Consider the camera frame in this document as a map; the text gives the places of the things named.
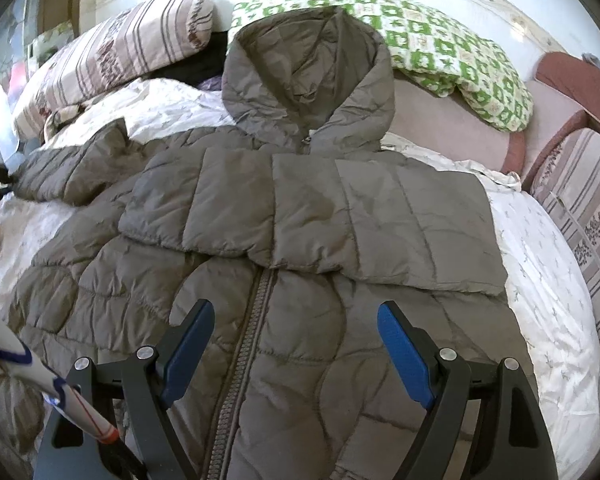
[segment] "striped pillow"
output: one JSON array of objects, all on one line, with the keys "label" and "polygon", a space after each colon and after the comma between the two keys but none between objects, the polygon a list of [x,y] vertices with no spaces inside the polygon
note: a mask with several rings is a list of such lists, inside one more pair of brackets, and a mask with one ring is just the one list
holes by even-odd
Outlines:
[{"label": "striped pillow", "polygon": [[600,338],[600,134],[583,128],[566,137],[539,168],[530,192],[578,261]]},{"label": "striped pillow", "polygon": [[21,139],[54,111],[192,56],[211,37],[212,0],[149,0],[88,30],[31,78],[13,112]]}]

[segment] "white bed sheet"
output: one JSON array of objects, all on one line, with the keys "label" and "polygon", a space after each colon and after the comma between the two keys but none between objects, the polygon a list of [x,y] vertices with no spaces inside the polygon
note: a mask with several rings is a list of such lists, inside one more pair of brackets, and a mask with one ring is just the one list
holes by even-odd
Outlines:
[{"label": "white bed sheet", "polygon": [[[139,142],[233,123],[219,92],[167,79],[136,80],[94,105],[43,149],[81,144],[118,117]],[[453,162],[393,134],[382,142],[437,170],[476,174],[483,184],[509,275],[509,305],[534,365],[558,472],[561,480],[576,479],[600,447],[600,343],[589,293],[566,241],[540,205],[520,192],[517,176],[472,161]],[[0,310],[33,255],[76,210],[14,196],[0,202]]]}]

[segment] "silver bolt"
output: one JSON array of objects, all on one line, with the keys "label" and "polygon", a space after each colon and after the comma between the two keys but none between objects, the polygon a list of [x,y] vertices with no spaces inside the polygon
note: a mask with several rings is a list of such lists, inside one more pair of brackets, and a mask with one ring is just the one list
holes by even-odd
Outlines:
[{"label": "silver bolt", "polygon": [[443,348],[440,350],[440,357],[442,357],[445,361],[454,361],[458,354],[456,354],[455,350],[451,348]]},{"label": "silver bolt", "polygon": [[81,357],[74,363],[76,370],[84,370],[87,366],[89,366],[89,359],[87,357]]},{"label": "silver bolt", "polygon": [[154,355],[154,349],[150,346],[142,346],[136,352],[138,359],[148,359],[152,355]]},{"label": "silver bolt", "polygon": [[520,363],[516,361],[513,357],[507,357],[506,359],[504,359],[504,365],[509,370],[517,370],[518,368],[520,368]]}]

